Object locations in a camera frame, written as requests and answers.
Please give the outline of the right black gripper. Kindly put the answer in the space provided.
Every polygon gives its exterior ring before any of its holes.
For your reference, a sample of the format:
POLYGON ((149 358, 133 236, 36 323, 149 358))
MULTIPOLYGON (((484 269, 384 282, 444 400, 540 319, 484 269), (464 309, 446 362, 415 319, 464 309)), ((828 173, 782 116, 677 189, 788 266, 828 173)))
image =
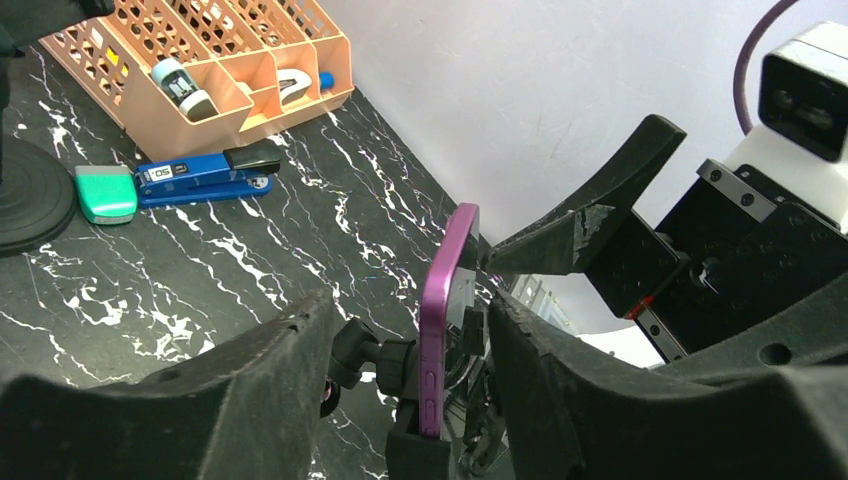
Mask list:
POLYGON ((601 252, 588 280, 666 361, 748 330, 846 271, 847 238, 836 223, 750 165, 704 162, 657 227, 631 212, 686 136, 646 116, 591 178, 491 247, 481 267, 566 276, 601 252))

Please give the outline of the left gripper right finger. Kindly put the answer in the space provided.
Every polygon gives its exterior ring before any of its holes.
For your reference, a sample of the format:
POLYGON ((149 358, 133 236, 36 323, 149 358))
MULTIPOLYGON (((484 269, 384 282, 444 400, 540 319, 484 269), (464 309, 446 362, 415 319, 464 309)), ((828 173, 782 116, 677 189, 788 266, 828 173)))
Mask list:
POLYGON ((763 324, 792 358, 770 367, 746 332, 662 369, 623 362, 507 294, 492 355, 519 479, 843 479, 847 281, 763 324))

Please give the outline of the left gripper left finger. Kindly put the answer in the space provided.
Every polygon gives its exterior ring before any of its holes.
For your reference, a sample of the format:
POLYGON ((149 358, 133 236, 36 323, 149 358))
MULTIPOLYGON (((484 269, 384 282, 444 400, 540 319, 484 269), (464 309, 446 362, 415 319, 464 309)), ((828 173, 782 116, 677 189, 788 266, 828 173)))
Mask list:
POLYGON ((5 479, 304 479, 335 325, 326 290, 135 384, 1 377, 5 479))

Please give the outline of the black smartphone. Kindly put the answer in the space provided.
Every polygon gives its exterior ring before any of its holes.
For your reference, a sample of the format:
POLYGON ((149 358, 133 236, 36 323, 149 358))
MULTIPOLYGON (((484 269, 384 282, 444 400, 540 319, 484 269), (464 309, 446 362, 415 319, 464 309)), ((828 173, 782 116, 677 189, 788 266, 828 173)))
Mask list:
POLYGON ((425 438, 441 435, 446 371, 446 333, 461 323, 474 303, 479 239, 479 206, 460 204, 449 218, 433 256, 419 305, 418 431, 425 438))

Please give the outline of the black phone stand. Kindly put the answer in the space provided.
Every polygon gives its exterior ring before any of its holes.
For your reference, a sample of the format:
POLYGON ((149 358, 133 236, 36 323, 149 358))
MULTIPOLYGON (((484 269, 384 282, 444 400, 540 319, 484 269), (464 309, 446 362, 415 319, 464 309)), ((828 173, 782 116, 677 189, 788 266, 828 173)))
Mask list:
MULTIPOLYGON (((445 393, 485 352, 485 310, 474 303, 461 323, 448 324, 446 333, 445 393)), ((322 416, 339 403, 344 389, 353 389, 362 378, 362 367, 375 367, 379 390, 398 401, 394 424, 386 440, 386 466, 391 479, 452 479, 455 460, 452 445, 441 435, 425 438, 418 431, 419 335, 413 340, 379 341, 373 329, 357 317, 350 319, 332 342, 322 416)))
POLYGON ((29 252, 58 237, 78 210, 70 172, 38 146, 2 137, 1 256, 29 252))

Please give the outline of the blue stapler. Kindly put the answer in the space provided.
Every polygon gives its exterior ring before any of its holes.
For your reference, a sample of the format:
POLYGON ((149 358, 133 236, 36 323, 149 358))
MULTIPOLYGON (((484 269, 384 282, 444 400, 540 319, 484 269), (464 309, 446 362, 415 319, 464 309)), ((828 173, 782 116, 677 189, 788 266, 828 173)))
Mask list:
POLYGON ((141 208, 264 196, 282 153, 269 139, 220 153, 145 164, 134 173, 141 208))

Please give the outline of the green small box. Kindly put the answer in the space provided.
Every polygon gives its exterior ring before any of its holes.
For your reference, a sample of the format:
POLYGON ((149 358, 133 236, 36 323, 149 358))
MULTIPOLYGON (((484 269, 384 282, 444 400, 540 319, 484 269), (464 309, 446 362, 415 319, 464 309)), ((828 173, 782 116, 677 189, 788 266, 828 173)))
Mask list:
POLYGON ((129 223, 138 211, 131 170, 123 165, 77 165, 74 180, 80 209, 94 225, 129 223))

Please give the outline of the blue capped tube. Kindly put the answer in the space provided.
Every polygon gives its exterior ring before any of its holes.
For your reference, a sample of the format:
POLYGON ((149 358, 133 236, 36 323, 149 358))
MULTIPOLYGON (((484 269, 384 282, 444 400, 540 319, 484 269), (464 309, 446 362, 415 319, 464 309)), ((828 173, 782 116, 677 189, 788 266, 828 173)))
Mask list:
POLYGON ((335 76, 329 71, 319 73, 319 87, 322 92, 331 91, 336 84, 335 76))

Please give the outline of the orange file organizer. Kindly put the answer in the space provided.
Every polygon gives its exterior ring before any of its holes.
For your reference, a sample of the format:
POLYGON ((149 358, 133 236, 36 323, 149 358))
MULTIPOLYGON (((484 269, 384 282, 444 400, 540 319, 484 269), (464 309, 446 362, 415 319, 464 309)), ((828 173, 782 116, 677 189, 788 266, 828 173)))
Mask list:
POLYGON ((349 39, 314 1, 119 1, 42 46, 153 161, 219 152, 339 108, 349 39), (153 80, 176 59, 216 114, 193 121, 153 80), (319 73, 336 84, 322 92, 319 73))

